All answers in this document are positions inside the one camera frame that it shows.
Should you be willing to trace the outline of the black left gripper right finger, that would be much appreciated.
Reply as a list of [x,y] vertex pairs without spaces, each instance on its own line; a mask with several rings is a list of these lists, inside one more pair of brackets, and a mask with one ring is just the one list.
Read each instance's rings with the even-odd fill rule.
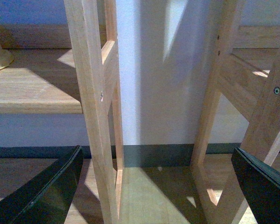
[[257,223],[280,224],[280,172],[239,147],[231,162]]

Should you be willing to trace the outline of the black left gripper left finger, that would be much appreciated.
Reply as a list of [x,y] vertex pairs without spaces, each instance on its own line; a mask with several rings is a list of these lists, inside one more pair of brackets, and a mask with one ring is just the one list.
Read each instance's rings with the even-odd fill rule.
[[63,224],[83,165],[81,146],[71,149],[0,201],[0,224]]

